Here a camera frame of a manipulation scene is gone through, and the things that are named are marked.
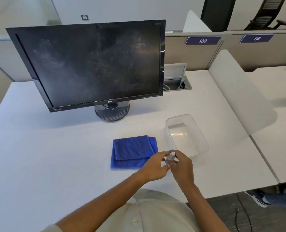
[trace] monitor stand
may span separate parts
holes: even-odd
[[[108,122],[121,120],[128,114],[129,109],[129,101],[95,106],[96,115],[100,119]]]

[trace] person's right hand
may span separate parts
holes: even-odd
[[[194,186],[192,160],[178,150],[169,150],[169,152],[175,152],[175,157],[179,160],[166,160],[166,164],[170,165],[173,177],[180,188],[183,190],[184,187]]]

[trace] number sign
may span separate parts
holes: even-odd
[[[186,45],[217,45],[221,36],[189,36]]]
[[[273,36],[274,34],[246,34],[240,43],[268,42]]]

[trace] clear plastic container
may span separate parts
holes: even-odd
[[[171,117],[166,120],[169,148],[192,157],[207,152],[209,145],[193,117],[189,114]]]

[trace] beige shirt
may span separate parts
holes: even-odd
[[[140,189],[124,206],[117,209],[97,232],[199,232],[190,208],[177,199]],[[50,225],[42,232],[62,232]]]

